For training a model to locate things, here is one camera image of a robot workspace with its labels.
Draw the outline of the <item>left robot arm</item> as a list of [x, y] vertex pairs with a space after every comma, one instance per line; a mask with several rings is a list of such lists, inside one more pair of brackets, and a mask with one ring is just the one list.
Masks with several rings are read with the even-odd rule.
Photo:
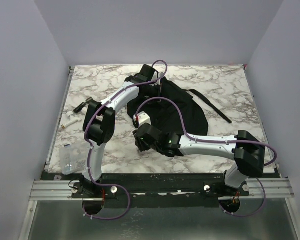
[[89, 144], [88, 156], [85, 163], [83, 177], [87, 180], [83, 191], [91, 198], [100, 194], [101, 187], [111, 187], [111, 184], [102, 184], [98, 180], [102, 176], [102, 161], [107, 143], [112, 139], [115, 132], [116, 114], [123, 107], [134, 100], [140, 92], [140, 87], [153, 87], [167, 73], [159, 73], [154, 79], [156, 70], [154, 66], [143, 65], [141, 71], [129, 76], [124, 80], [122, 86], [112, 95], [97, 102], [88, 104], [85, 115], [83, 131], [84, 140]]

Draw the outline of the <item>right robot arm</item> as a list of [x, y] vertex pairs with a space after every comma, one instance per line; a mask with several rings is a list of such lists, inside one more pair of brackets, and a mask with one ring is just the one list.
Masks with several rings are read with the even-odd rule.
[[164, 133], [145, 123], [133, 131], [135, 145], [139, 151], [150, 149], [166, 157], [203, 155], [234, 161], [225, 171], [220, 191], [231, 196], [248, 178], [260, 178], [264, 174], [266, 146], [248, 131], [240, 130], [236, 135], [212, 137]]

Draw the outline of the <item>black backpack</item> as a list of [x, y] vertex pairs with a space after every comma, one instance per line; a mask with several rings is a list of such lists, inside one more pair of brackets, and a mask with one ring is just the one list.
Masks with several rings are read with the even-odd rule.
[[[221, 118], [228, 123], [232, 121], [215, 107], [202, 93], [195, 89], [182, 89], [165, 77], [161, 85], [143, 85], [139, 87], [138, 96], [127, 104], [127, 114], [130, 118], [146, 100], [154, 97], [163, 97], [173, 101], [180, 109], [188, 134], [206, 136], [209, 130], [208, 120], [203, 109], [193, 100], [194, 94], [205, 104], [211, 107]], [[140, 108], [150, 117], [151, 125], [163, 133], [182, 133], [183, 128], [177, 109], [168, 101], [154, 99]]]

